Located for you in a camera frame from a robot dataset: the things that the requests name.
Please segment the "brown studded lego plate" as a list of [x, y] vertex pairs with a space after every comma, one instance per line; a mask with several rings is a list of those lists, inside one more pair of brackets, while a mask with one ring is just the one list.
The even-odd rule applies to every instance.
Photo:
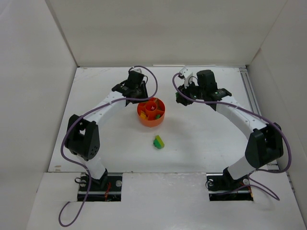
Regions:
[[151, 98], [149, 101], [150, 101], [150, 102], [154, 102], [154, 103], [156, 103], [157, 105], [159, 104], [159, 99], [156, 98], [156, 97]]

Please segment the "yellow square lego brick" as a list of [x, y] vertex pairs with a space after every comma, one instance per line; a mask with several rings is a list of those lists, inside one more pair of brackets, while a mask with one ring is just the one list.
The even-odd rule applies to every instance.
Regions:
[[147, 120], [147, 119], [148, 119], [148, 117], [146, 116], [146, 113], [143, 112], [143, 111], [141, 111], [141, 113], [140, 113], [140, 118], [142, 118], [142, 119], [144, 119], [144, 120]]

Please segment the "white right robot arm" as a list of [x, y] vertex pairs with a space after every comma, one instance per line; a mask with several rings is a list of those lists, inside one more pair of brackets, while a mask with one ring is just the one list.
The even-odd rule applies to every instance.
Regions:
[[243, 157], [226, 167], [221, 175], [207, 178], [209, 190], [235, 190], [248, 175], [283, 156], [280, 126], [241, 107], [230, 91], [218, 88], [211, 70], [193, 74], [183, 68], [176, 76], [184, 80], [183, 85], [176, 87], [177, 103], [184, 106], [192, 103], [209, 105], [233, 123], [248, 140]]

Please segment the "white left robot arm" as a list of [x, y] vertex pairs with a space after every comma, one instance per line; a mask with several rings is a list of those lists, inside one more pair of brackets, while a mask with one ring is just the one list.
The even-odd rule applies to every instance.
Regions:
[[70, 131], [64, 146], [76, 155], [89, 170], [92, 178], [91, 186], [104, 188], [107, 183], [107, 169], [98, 155], [100, 148], [100, 129], [129, 103], [138, 103], [148, 98], [146, 84], [141, 69], [130, 70], [128, 78], [111, 89], [108, 96], [97, 106], [105, 107], [96, 110], [81, 119]]

